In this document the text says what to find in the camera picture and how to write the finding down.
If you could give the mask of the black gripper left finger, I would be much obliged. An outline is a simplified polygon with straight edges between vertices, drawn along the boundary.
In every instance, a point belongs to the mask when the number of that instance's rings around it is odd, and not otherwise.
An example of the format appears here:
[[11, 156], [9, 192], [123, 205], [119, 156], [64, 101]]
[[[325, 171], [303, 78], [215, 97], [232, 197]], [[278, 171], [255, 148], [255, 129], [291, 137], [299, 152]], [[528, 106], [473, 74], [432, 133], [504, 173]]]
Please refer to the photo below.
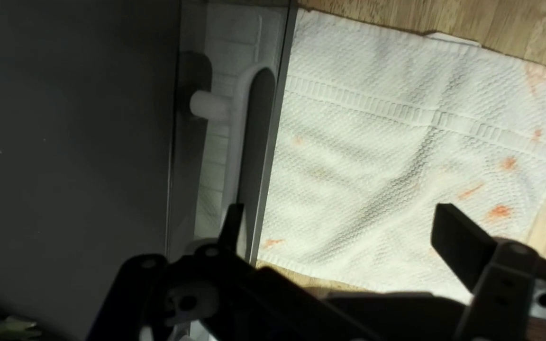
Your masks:
[[227, 207], [221, 231], [217, 235], [217, 245], [223, 252], [234, 254], [238, 237], [240, 237], [240, 226], [242, 226], [242, 214], [244, 214], [244, 205], [242, 203], [232, 203]]

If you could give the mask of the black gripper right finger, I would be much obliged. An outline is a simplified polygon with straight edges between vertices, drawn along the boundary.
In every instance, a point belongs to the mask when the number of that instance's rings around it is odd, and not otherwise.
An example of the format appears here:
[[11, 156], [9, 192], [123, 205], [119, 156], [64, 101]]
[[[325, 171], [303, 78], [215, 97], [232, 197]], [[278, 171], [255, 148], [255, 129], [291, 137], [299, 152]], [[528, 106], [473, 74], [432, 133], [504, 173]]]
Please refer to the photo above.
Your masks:
[[435, 207], [430, 245], [468, 292], [496, 248], [496, 241], [451, 203]]

